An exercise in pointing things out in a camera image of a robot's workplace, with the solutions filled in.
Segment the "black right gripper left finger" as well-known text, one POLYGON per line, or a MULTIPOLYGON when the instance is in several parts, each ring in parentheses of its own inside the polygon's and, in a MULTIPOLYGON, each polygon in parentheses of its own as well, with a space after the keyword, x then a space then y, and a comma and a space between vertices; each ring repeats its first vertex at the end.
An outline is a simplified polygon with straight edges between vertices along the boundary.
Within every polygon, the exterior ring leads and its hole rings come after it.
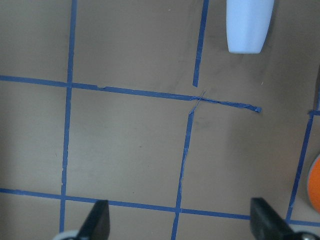
POLYGON ((110 235, 110 228, 109 202, 108 200, 98 200, 82 224, 77 239, 107 240, 110 235))

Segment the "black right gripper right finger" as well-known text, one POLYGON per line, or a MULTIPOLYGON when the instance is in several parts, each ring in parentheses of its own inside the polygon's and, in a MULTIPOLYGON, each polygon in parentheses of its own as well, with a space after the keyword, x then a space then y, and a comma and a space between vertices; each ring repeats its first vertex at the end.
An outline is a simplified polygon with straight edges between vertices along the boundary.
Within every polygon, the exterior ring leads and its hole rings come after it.
POLYGON ((262 197, 250 200, 250 230, 256 240, 300 239, 300 234, 294 232, 262 197))

